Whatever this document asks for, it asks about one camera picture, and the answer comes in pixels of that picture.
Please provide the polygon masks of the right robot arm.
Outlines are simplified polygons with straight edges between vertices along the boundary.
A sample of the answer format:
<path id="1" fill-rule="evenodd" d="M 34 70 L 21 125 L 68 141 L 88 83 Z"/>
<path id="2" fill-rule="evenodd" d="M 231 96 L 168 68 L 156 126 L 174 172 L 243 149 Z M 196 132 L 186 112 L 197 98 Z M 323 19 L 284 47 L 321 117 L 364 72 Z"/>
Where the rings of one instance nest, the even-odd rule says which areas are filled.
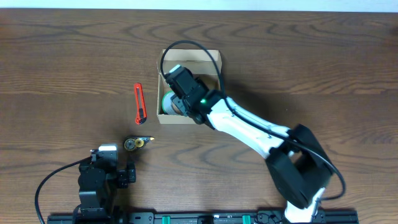
<path id="1" fill-rule="evenodd" d="M 288 222 L 312 222 L 333 168 L 307 127 L 300 124 L 289 129 L 263 120 L 221 91 L 209 89 L 185 67 L 175 66 L 164 78 L 185 116 L 235 137 L 264 158 L 287 201 L 284 217 Z"/>

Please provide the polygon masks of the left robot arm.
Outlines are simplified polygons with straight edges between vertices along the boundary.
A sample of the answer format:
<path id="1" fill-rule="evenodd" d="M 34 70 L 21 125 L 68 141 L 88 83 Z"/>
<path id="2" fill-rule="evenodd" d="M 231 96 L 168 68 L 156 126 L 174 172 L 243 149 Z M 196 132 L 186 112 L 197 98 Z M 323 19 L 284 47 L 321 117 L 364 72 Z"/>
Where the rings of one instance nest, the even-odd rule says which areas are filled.
<path id="1" fill-rule="evenodd" d="M 118 169 L 117 150 L 94 149 L 79 171 L 80 204 L 73 211 L 72 223 L 127 223 L 127 213 L 115 200 L 119 189 L 136 181 L 134 161 L 127 159 L 126 167 Z"/>

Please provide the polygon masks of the orange utility knife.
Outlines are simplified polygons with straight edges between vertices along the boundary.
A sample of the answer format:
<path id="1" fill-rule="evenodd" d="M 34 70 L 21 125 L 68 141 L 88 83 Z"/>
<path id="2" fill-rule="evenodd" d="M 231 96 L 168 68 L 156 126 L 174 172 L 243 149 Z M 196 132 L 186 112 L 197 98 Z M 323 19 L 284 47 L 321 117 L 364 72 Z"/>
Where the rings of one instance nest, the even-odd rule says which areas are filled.
<path id="1" fill-rule="evenodd" d="M 142 85 L 140 83 L 134 84 L 134 93 L 136 97 L 136 124 L 141 125 L 145 123 L 147 119 L 146 105 L 144 101 L 144 95 L 142 90 Z"/>

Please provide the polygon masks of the green tape roll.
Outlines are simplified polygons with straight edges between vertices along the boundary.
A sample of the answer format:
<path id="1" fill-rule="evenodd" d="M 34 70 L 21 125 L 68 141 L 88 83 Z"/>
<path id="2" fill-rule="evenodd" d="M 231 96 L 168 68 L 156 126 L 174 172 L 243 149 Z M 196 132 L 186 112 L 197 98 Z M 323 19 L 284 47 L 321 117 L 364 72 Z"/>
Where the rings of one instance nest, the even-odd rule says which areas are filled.
<path id="1" fill-rule="evenodd" d="M 175 97 L 173 91 L 168 91 L 162 98 L 161 106 L 164 114 L 168 115 L 182 115 L 182 112 L 177 108 L 172 99 Z"/>

